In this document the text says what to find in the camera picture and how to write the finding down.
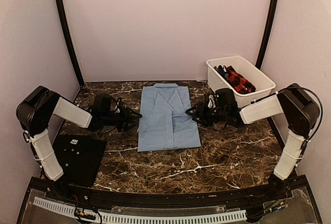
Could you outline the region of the light blue long sleeve shirt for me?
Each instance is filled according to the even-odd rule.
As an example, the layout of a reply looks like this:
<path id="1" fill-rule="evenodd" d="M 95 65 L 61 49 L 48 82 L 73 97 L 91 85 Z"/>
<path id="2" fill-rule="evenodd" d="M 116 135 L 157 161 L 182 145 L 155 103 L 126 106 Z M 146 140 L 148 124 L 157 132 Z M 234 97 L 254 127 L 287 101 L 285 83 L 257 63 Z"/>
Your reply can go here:
<path id="1" fill-rule="evenodd" d="M 198 125 L 186 114 L 189 89 L 176 83 L 156 83 L 142 90 L 138 152 L 197 148 Z"/>

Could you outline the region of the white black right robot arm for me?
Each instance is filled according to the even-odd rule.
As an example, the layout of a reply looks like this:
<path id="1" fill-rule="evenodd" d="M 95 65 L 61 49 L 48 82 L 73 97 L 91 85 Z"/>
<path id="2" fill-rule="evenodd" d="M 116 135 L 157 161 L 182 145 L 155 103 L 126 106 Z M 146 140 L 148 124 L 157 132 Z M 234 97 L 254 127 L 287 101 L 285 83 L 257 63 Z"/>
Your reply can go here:
<path id="1" fill-rule="evenodd" d="M 288 178 L 303 159 L 307 145 L 319 130 L 324 109 L 314 91 L 293 83 L 243 107 L 238 105 L 232 90 L 222 88 L 206 95 L 203 102 L 187 109 L 186 114 L 205 127 L 212 127 L 218 122 L 241 127 L 262 119 L 282 116 L 287 124 L 287 140 L 269 176 L 268 185 L 264 188 L 264 196 L 275 200 L 283 193 Z"/>

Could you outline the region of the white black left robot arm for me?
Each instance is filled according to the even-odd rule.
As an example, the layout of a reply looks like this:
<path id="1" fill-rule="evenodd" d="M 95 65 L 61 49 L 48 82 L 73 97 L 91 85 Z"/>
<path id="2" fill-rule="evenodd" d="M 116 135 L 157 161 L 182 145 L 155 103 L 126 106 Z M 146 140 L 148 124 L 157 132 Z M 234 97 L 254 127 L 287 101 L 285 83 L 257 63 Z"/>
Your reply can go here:
<path id="1" fill-rule="evenodd" d="M 118 132 L 127 131 L 142 118 L 142 114 L 126 106 L 121 98 L 100 94 L 95 97 L 93 105 L 84 110 L 57 92 L 38 86 L 18 105 L 16 116 L 25 141 L 36 154 L 36 161 L 46 178 L 54 182 L 64 175 L 48 131 L 54 115 L 92 132 L 104 126 L 114 126 Z"/>

